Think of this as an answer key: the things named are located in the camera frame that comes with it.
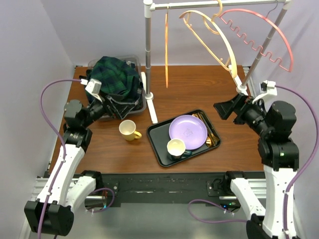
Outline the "cream wooden hanger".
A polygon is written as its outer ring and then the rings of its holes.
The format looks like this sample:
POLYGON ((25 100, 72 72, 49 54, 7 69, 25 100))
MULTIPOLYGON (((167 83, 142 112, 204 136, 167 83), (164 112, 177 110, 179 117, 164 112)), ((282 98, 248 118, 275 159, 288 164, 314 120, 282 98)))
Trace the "cream wooden hanger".
POLYGON ((221 16, 223 11, 223 4, 220 0, 215 0, 218 5, 218 11, 213 13, 212 15, 207 15, 199 10, 187 10, 183 12, 179 18, 182 19, 185 26, 190 30, 190 32, 194 35, 194 37, 199 41, 199 43, 205 48, 205 50, 213 57, 213 59, 228 73, 230 73, 231 77, 234 79, 238 76, 237 71, 237 62, 235 58, 234 51, 231 47, 230 42, 228 41, 226 35, 223 33, 221 28, 217 25, 216 20, 221 16), (214 48, 212 47, 212 43, 207 44, 204 39, 196 32, 194 27, 191 24, 191 18, 200 17, 203 25, 209 34, 221 44, 223 44, 224 50, 226 51, 226 58, 219 56, 214 48))

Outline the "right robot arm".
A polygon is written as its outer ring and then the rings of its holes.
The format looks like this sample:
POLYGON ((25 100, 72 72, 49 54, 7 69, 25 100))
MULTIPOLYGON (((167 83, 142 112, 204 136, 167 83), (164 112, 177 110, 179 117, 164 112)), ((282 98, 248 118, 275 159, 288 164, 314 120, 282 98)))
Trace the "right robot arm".
POLYGON ((299 149, 290 138, 297 117, 295 108, 284 101, 275 101, 265 110, 263 99, 239 93, 233 99, 215 103, 221 119, 232 113, 235 124, 247 124, 258 136, 258 152, 266 179, 266 206, 263 206, 244 172, 227 171, 222 179, 226 195, 235 195, 247 217, 246 233, 250 239, 297 238, 293 219, 293 203, 284 197, 286 187, 299 168, 299 149))

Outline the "green plaid skirt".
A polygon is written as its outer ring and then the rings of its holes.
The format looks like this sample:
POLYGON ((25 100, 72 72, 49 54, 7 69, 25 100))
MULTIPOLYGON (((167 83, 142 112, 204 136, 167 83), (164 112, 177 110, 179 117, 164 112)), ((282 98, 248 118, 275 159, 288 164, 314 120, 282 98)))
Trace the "green plaid skirt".
POLYGON ((99 80, 104 94, 117 94, 120 86, 119 69, 121 60, 115 57, 103 56, 92 69, 86 71, 86 78, 99 80))

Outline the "navy white plaid skirt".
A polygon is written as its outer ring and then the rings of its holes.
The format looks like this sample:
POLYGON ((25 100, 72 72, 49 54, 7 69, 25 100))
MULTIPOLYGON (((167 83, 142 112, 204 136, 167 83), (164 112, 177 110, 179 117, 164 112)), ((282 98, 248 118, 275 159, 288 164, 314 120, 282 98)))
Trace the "navy white plaid skirt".
POLYGON ((134 100, 140 99, 139 104, 133 109, 136 111, 143 102, 143 83, 140 75, 139 60, 135 56, 123 57, 119 69, 120 86, 118 94, 134 100))

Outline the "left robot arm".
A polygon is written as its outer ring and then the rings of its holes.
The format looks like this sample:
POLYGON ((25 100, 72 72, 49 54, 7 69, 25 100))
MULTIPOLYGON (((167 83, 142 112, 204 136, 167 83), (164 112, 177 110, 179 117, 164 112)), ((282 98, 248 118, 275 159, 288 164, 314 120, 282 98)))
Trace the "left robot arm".
POLYGON ((86 107, 79 100, 70 100, 65 104, 65 124, 57 162, 36 199, 25 204, 24 212, 30 229, 38 235, 68 235, 75 211, 85 198, 103 191, 102 175, 97 171, 84 171, 75 186, 70 186, 91 141, 89 126, 105 114, 118 114, 114 107, 115 100, 110 95, 92 96, 94 100, 86 107))

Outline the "orange plastic hanger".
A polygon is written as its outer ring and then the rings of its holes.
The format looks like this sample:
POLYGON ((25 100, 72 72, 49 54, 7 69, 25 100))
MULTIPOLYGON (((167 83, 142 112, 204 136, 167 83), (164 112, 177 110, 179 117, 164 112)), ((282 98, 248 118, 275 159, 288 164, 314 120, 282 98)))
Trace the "orange plastic hanger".
POLYGON ((168 7, 165 14, 164 40, 165 86, 168 89, 168 7))

